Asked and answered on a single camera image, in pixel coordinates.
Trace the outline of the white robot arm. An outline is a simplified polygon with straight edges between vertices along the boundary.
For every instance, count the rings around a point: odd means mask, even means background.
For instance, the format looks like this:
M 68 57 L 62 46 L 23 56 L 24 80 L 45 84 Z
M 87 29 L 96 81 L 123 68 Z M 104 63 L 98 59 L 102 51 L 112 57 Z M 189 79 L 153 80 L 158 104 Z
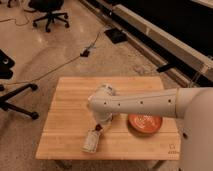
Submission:
M 89 97 L 98 124 L 114 113 L 146 114 L 183 120 L 179 171 L 213 171 L 213 87 L 175 88 L 117 95 L 109 85 Z

